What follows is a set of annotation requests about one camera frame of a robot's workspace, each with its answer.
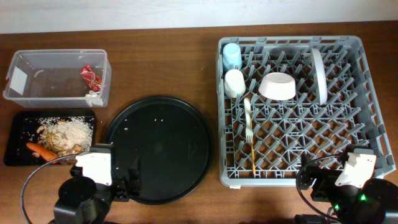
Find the wooden chopstick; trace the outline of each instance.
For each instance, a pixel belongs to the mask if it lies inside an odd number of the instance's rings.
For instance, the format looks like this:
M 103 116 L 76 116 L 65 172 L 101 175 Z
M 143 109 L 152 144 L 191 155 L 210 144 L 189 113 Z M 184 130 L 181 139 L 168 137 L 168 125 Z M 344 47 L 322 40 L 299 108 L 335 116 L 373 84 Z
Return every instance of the wooden chopstick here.
M 252 119 L 250 119 L 250 128 L 252 128 Z M 253 145 L 254 145 L 254 133 L 253 133 L 253 137 L 251 138 L 251 162 L 252 162 L 252 164 L 253 164 L 253 175 L 255 175 L 256 174 L 256 163 L 254 162 L 254 147 L 253 147 Z

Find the wooden table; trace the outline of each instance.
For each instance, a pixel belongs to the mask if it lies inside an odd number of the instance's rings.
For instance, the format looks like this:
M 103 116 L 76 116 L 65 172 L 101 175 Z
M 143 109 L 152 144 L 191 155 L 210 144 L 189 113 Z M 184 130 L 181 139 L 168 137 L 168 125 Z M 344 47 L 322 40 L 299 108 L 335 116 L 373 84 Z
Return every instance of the wooden table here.
M 98 118 L 96 142 L 109 122 L 132 102 L 153 95 L 181 98 L 198 108 L 217 137 L 215 55 L 218 40 L 231 36 L 357 35 L 363 41 L 374 87 L 395 161 L 398 161 L 398 22 L 300 24 L 216 27 L 198 29 L 115 30 L 0 35 L 0 89 L 11 57 L 20 49 L 105 49 L 112 66 L 107 108 L 94 109 Z M 0 98 L 0 156 L 4 155 L 12 117 L 19 105 Z M 0 164 L 0 216 L 3 223 L 23 223 L 19 195 L 22 184 L 37 167 Z M 52 166 L 37 174 L 26 192 L 27 211 L 34 223 L 53 218 L 60 185 L 69 167 Z M 398 172 L 386 177 L 398 184 Z M 325 203 L 315 203 L 324 211 Z M 166 205 L 113 203 L 107 220 L 118 223 L 262 223 L 314 213 L 295 188 L 232 190 L 219 180 L 218 144 L 204 181 L 188 196 Z

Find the white bowl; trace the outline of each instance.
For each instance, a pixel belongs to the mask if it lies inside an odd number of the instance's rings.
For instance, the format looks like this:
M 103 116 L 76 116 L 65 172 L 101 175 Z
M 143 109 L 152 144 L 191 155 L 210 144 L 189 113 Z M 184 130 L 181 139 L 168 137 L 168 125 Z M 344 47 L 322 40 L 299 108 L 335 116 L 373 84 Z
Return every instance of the white bowl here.
M 288 100 L 296 95 L 296 82 L 288 74 L 273 72 L 262 79 L 259 93 L 272 100 Z

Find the white wall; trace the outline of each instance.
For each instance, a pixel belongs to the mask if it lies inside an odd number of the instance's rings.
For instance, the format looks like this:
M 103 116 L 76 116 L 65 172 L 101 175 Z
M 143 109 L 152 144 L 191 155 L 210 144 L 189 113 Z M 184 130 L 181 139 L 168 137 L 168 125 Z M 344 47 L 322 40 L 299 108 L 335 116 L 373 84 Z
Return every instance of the white wall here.
M 0 0 L 0 33 L 395 19 L 396 0 Z

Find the label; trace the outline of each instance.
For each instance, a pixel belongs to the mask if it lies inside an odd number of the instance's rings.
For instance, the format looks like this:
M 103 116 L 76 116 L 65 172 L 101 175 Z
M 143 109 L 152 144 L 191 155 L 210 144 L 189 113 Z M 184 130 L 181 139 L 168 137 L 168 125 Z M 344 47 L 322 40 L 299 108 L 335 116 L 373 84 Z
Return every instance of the label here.
M 241 188 L 241 186 L 240 185 L 231 185 L 231 186 L 229 186 L 229 188 L 230 189 L 240 189 Z
M 17 93 L 23 95 L 25 89 L 27 75 L 21 69 L 15 67 L 14 73 L 12 73 L 10 88 L 17 91 Z

